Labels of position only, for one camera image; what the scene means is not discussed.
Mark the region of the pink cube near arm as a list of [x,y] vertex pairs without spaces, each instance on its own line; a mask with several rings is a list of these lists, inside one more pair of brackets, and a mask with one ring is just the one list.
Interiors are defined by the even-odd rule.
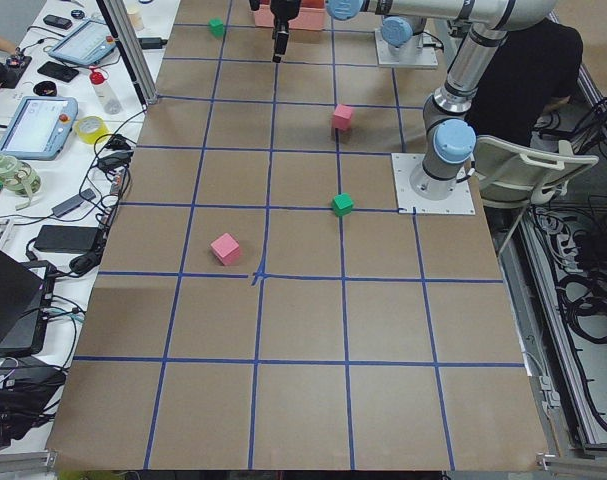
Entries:
[[229,233],[224,233],[211,242],[210,249],[224,266],[234,264],[242,254],[238,241]]

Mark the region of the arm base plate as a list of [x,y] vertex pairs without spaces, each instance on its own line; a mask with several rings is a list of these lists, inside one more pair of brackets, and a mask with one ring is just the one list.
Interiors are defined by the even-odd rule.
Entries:
[[374,31],[377,61],[380,67],[435,70],[438,68],[436,48],[427,31],[413,36],[401,47],[388,44],[381,35],[381,29]]
[[423,159],[423,154],[391,155],[397,211],[417,215],[474,215],[469,181],[458,182],[464,168],[460,168],[453,179],[436,180],[424,171]]

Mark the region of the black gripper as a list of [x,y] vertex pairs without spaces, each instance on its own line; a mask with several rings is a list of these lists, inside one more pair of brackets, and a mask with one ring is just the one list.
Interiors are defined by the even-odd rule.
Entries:
[[274,63],[280,63],[286,53],[290,37],[289,21],[298,17],[301,4],[301,0],[271,0],[269,3],[275,19],[272,30]]

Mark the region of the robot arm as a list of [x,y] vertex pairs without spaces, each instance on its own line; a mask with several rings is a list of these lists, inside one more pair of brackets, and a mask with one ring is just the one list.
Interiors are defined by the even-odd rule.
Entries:
[[492,57],[511,31],[525,29],[545,18],[554,1],[326,1],[334,19],[347,21],[361,12],[382,16],[382,36],[400,47],[412,36],[412,27],[392,27],[407,17],[469,21],[472,26],[451,63],[443,86],[423,107],[427,150],[410,174],[410,186],[431,200],[449,197],[467,180],[458,173],[472,156],[477,134],[464,120],[478,83]]
[[380,32],[390,51],[397,54],[408,46],[419,46],[426,23],[425,17],[386,16]]

